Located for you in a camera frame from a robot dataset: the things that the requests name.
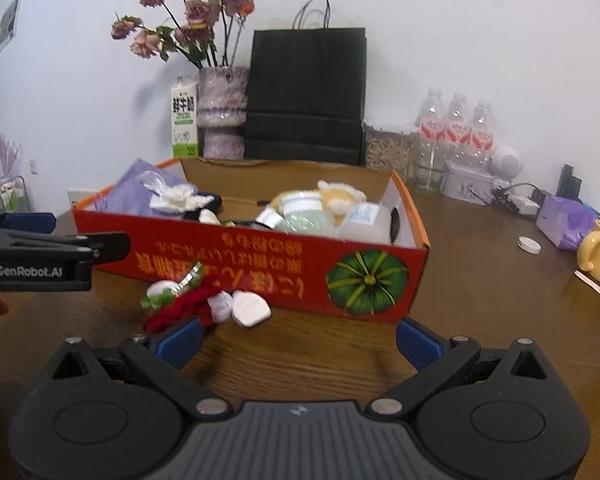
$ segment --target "blue gripper pad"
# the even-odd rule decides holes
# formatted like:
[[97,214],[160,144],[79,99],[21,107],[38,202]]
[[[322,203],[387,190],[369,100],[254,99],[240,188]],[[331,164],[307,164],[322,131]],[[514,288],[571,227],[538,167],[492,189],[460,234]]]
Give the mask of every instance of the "blue gripper pad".
[[56,217],[51,213],[7,213],[0,227],[48,235],[56,228]]
[[447,343],[428,333],[419,323],[403,319],[395,329],[398,351],[417,371],[423,370],[445,353]]
[[200,351],[204,333],[204,327],[197,317],[189,319],[160,336],[155,345],[152,345],[152,350],[159,358],[182,370]]

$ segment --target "pumpkin print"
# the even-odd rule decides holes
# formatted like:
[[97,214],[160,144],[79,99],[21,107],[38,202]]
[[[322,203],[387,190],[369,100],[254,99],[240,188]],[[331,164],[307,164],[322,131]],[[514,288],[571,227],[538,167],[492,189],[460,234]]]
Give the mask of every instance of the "pumpkin print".
[[326,276],[328,297],[349,314],[382,314],[404,294],[409,270],[386,251],[348,254]]

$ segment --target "bag handle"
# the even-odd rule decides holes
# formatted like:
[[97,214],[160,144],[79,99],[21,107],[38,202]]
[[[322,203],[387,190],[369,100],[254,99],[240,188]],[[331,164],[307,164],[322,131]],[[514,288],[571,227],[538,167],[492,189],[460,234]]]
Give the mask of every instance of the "bag handle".
[[[291,25],[293,30],[300,30],[302,28],[302,20],[304,20],[304,14],[308,9],[309,5],[312,4],[314,0],[309,0],[305,3],[294,18],[294,22]],[[322,21],[322,28],[329,28],[329,24],[331,22],[331,3],[329,0],[324,0],[326,5],[324,7],[324,20]]]

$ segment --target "white box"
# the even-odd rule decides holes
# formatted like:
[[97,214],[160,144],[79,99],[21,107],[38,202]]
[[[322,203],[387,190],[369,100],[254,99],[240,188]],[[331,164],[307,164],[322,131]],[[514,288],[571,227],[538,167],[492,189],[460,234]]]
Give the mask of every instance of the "white box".
[[495,177],[484,171],[452,164],[442,181],[442,194],[472,204],[488,205]]

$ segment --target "water bottle label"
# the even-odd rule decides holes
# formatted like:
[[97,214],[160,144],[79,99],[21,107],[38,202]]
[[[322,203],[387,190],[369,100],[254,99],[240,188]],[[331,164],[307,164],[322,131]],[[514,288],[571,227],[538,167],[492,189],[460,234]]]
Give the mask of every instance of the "water bottle label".
[[428,120],[420,121],[420,135],[427,139],[443,139],[446,126],[443,121]]
[[493,147],[493,136],[489,132],[472,130],[471,145],[474,148],[488,152]]
[[458,144],[468,144],[471,137],[471,129],[467,124],[451,123],[446,127],[446,140]]
[[375,225],[379,212],[380,206],[378,204],[360,202],[351,210],[346,221],[357,222],[364,225]]

